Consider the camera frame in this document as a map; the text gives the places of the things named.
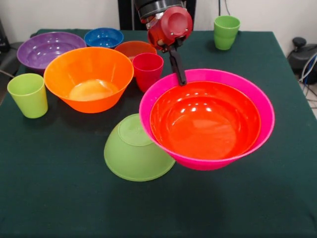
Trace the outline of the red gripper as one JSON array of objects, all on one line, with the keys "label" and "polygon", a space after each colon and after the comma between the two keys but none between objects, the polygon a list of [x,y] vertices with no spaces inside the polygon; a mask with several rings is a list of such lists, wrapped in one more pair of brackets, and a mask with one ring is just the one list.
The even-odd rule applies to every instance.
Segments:
[{"label": "red gripper", "polygon": [[[193,30],[193,21],[186,8],[172,6],[165,12],[160,13],[160,18],[153,17],[148,22],[148,40],[157,50],[174,44],[177,39],[186,39]],[[172,71],[178,78],[178,84],[187,84],[185,70],[182,65],[180,54],[175,46],[169,48],[169,59]]]}]

